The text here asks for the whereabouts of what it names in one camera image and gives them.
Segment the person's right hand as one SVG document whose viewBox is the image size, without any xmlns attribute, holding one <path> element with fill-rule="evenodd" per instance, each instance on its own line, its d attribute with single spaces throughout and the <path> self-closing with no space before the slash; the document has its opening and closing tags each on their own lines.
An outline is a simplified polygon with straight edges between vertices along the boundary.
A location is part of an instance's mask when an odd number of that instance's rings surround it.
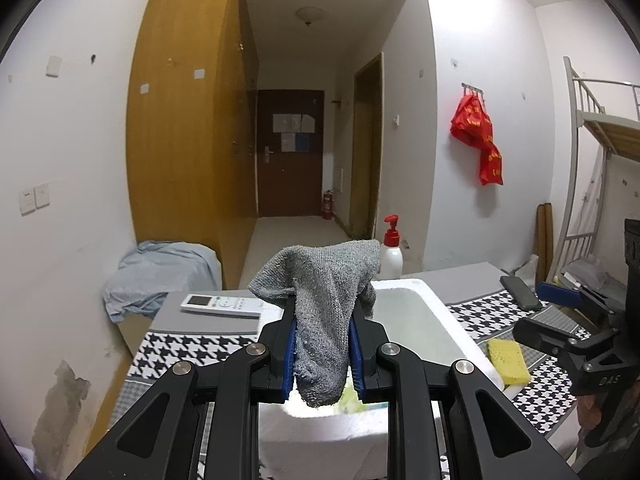
<svg viewBox="0 0 640 480">
<path fill-rule="evenodd" d="M 594 394 L 578 396 L 577 415 L 579 425 L 585 430 L 593 430 L 600 424 L 602 413 Z"/>
</svg>

